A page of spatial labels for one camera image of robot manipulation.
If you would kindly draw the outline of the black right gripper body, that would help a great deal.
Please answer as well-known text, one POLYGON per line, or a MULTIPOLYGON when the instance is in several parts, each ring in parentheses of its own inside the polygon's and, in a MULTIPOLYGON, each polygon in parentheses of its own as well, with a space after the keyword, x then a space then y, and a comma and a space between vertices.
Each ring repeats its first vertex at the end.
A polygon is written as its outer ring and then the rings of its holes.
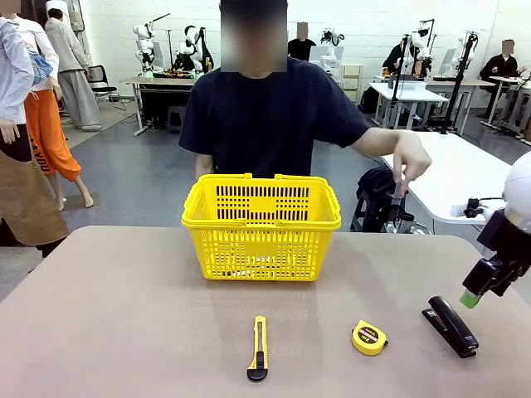
POLYGON ((480 233, 480 243, 494 252, 486 260, 498 270, 510 263, 530 265, 530 234, 510 221, 489 221, 480 233))

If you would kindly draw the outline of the person's left hand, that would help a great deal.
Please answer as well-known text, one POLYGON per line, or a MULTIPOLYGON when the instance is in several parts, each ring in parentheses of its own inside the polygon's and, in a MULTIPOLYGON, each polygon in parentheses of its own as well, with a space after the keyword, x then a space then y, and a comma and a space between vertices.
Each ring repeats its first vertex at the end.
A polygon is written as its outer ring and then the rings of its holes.
POLYGON ((398 130, 392 170, 401 196, 407 193, 409 184, 424 174, 430 166, 431 158, 419 136, 410 130, 398 130))

